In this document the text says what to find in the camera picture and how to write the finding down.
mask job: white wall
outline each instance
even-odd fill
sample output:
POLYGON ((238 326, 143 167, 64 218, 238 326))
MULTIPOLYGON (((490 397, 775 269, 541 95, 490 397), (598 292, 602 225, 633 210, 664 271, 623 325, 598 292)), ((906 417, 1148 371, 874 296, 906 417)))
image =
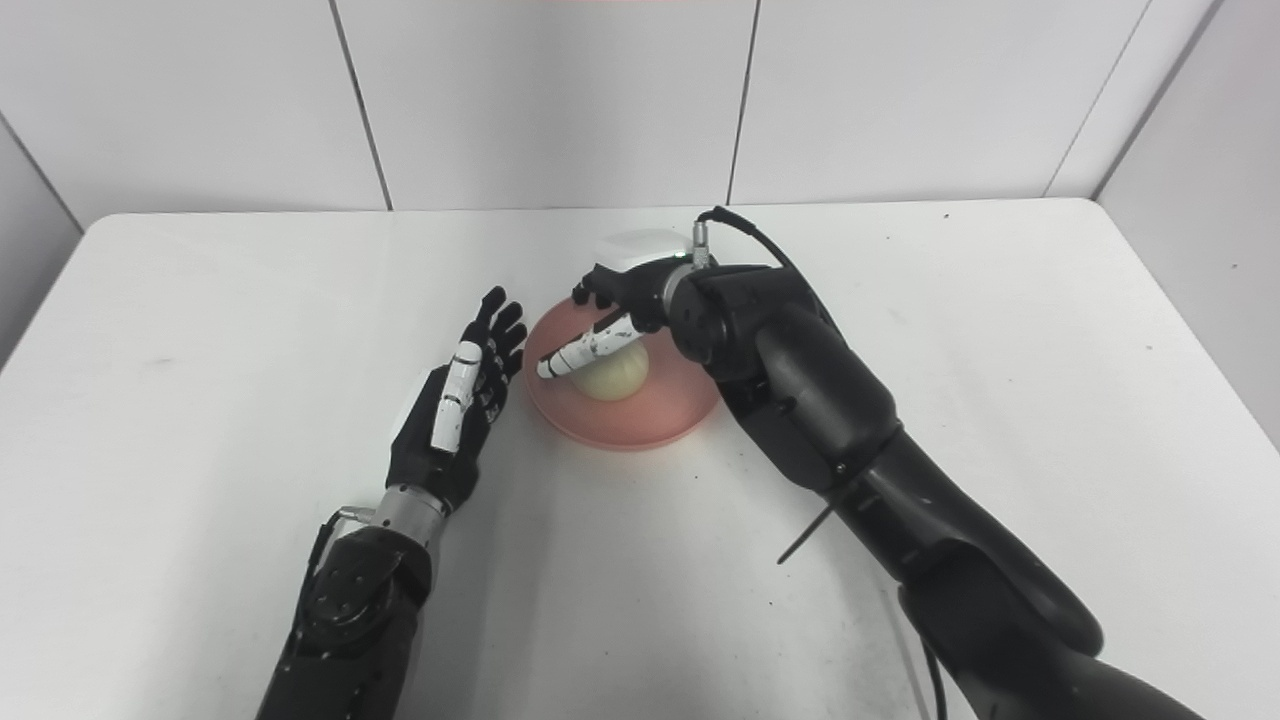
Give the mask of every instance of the white wall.
POLYGON ((78 238, 79 228, 0 123, 0 365, 78 238))
POLYGON ((1225 0, 1101 202, 1280 443, 1280 4, 1225 0))
POLYGON ((0 111, 86 227, 384 208, 324 0, 6 0, 0 111))
POLYGON ((1207 4, 765 0, 733 201, 1091 195, 1207 4))
POLYGON ((754 3, 339 3, 398 209, 724 201, 754 3))
MULTIPOLYGON (((1210 0, 762 0, 736 202, 1088 193, 1210 0)), ((708 204, 754 0, 337 0, 402 209, 708 204)), ((325 0, 9 0, 77 218, 379 209, 325 0)))

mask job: black robotic arm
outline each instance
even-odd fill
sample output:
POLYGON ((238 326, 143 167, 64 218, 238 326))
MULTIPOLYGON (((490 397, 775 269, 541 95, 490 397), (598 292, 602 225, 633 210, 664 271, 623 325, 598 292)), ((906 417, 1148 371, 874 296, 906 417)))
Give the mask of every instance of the black robotic arm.
POLYGON ((892 395, 790 259, 723 208, 695 225, 704 249, 705 220, 751 234, 782 266, 686 264, 659 282, 596 266, 575 297, 595 292, 623 311, 643 299, 650 316, 660 304, 676 346, 707 369, 748 436, 900 583, 906 616, 978 716, 1199 720, 1097 660, 1102 629, 1089 610, 904 430, 892 395))

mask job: white onion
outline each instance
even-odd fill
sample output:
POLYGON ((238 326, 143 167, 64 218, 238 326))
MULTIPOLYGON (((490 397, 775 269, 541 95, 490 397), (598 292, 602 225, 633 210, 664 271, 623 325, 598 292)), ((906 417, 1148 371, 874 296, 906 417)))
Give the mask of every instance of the white onion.
POLYGON ((568 379, 582 395, 603 401, 635 395, 649 377, 649 351, 636 341, 590 365, 573 370, 568 379))

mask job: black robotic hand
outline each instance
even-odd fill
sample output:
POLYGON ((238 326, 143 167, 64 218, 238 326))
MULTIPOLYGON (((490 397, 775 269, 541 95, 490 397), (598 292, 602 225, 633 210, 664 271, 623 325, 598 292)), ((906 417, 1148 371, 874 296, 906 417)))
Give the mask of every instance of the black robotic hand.
POLYGON ((664 296, 668 287, 673 287, 672 278, 678 281, 689 270, 692 270, 689 255, 650 260, 622 272, 595 265, 582 275, 570 297, 575 305, 586 305, 594 296, 595 306, 602 310, 617 305, 621 311, 630 313, 637 331, 652 333, 667 324, 664 296))
POLYGON ((392 442, 387 487, 420 487, 448 512, 471 497, 480 477, 476 459, 524 360, 518 347, 529 331, 520 322, 522 311, 518 302, 507 302, 502 287, 484 296, 453 359, 428 375, 392 442))

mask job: metal connector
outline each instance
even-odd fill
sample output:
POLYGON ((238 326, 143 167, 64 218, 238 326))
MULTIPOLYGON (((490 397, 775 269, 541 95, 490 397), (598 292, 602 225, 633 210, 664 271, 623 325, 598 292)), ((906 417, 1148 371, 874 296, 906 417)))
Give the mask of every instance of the metal connector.
POLYGON ((694 223, 694 269, 701 270, 712 264, 712 247, 707 240, 707 223, 694 223))

